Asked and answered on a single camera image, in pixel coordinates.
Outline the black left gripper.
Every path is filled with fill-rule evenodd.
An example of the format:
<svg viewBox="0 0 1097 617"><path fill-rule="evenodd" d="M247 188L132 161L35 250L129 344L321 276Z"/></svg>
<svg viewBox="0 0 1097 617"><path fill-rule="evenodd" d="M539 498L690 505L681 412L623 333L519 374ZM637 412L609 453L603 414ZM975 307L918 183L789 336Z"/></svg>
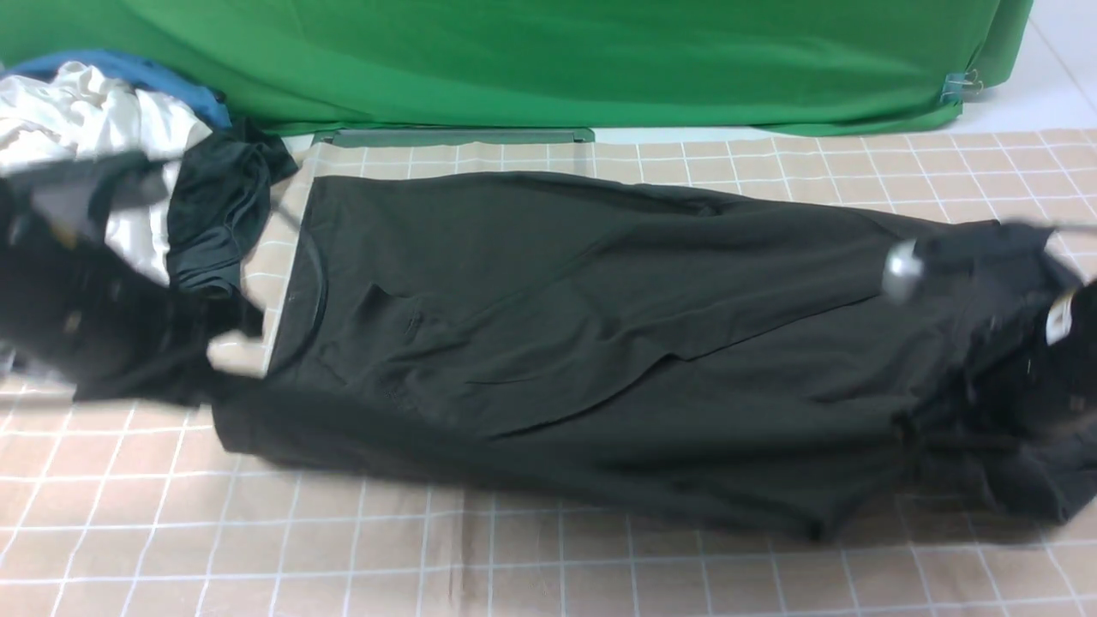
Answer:
<svg viewBox="0 0 1097 617"><path fill-rule="evenodd" d="M234 287L163 287L120 257L98 257L81 276L87 304L75 334L90 358L75 375L75 402L110 399L195 405L213 369L210 343L228 332L255 338L263 313Z"/></svg>

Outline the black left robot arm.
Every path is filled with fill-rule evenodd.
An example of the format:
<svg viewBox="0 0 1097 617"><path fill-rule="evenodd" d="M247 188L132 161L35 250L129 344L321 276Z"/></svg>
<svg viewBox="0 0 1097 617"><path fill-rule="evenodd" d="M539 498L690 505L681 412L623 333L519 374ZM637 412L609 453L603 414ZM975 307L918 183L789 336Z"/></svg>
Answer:
<svg viewBox="0 0 1097 617"><path fill-rule="evenodd" d="M31 165L3 177L3 341L75 388L75 402L217 404L255 375L211 364L210 343L255 316L157 284L95 235L97 215L167 195L163 160L142 152Z"/></svg>

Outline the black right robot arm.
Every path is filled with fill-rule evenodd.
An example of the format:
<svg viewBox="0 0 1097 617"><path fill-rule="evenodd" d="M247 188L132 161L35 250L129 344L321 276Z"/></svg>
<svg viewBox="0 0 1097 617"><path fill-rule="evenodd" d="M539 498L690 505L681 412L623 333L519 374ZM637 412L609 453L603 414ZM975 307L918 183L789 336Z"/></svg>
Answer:
<svg viewBox="0 0 1097 617"><path fill-rule="evenodd" d="M1045 343L1032 361L1037 394L1029 430L1058 439L1094 424L1096 281L1058 298L1042 323Z"/></svg>

